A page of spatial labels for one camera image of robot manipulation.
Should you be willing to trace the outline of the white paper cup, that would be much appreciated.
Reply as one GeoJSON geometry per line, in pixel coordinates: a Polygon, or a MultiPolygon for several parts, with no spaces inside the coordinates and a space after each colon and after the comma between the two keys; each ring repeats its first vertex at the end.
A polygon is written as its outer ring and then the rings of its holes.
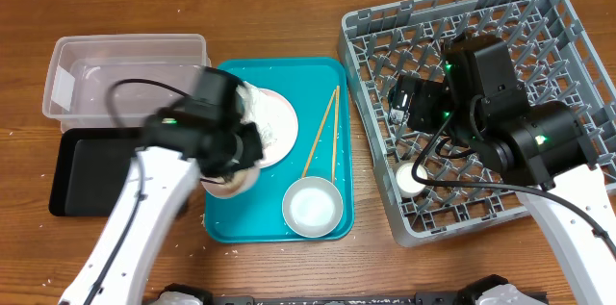
{"type": "Polygon", "coordinates": [[[417,182],[412,176],[413,162],[395,165],[394,173],[400,196],[413,198],[424,191],[425,185],[417,182]]]}

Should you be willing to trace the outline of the small pink bowl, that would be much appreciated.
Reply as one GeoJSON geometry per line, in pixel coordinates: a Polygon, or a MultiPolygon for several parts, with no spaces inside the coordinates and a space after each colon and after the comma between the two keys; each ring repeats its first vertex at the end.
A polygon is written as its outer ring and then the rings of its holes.
{"type": "Polygon", "coordinates": [[[222,177],[202,177],[200,182],[206,192],[219,199],[227,199],[248,191],[260,175],[258,167],[239,170],[222,177]]]}

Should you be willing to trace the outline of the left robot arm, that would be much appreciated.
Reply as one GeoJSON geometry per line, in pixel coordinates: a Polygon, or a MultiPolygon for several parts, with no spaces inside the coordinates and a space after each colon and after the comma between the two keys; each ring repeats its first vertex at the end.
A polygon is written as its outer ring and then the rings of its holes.
{"type": "Polygon", "coordinates": [[[245,84],[202,66],[193,92],[149,116],[122,191],[63,304],[139,304],[172,221],[204,178],[233,176],[263,157],[244,121],[245,84]]]}

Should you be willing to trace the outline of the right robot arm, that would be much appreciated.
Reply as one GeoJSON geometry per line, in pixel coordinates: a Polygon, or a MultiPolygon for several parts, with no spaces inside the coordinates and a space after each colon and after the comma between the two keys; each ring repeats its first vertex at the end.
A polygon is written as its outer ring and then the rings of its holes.
{"type": "Polygon", "coordinates": [[[431,136],[419,166],[443,144],[464,147],[499,182],[421,177],[426,187],[513,191],[541,228],[580,304],[615,301],[615,213],[599,156],[580,118],[560,101],[529,103],[508,47],[460,36],[441,50],[442,81],[408,74],[389,90],[388,119],[431,136]]]}

